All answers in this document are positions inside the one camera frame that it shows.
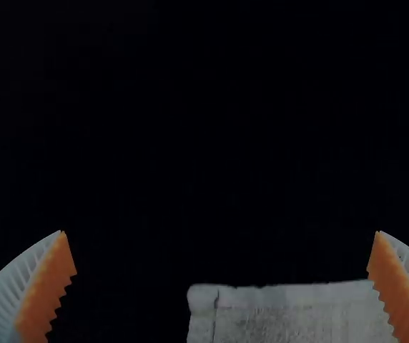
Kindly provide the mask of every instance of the black background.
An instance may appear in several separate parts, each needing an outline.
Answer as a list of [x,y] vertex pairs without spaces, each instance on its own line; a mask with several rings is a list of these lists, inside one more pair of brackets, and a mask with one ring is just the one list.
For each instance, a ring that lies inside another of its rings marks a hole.
[[0,269],[57,229],[50,342],[184,342],[194,283],[366,278],[409,245],[409,15],[0,0]]

